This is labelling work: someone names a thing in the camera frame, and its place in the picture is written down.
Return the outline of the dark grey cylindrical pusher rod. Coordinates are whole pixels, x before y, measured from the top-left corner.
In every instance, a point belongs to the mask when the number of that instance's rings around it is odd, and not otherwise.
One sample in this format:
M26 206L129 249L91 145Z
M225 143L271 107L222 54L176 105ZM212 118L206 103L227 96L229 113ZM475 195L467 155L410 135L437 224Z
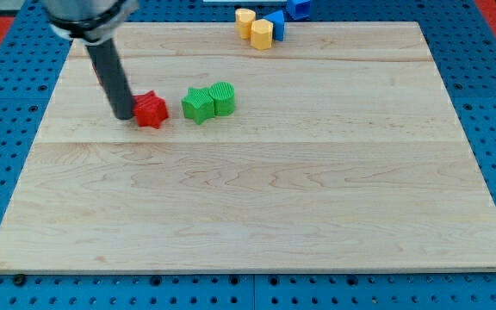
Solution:
M94 71L118 120L133 118L134 99L113 39L87 46Z

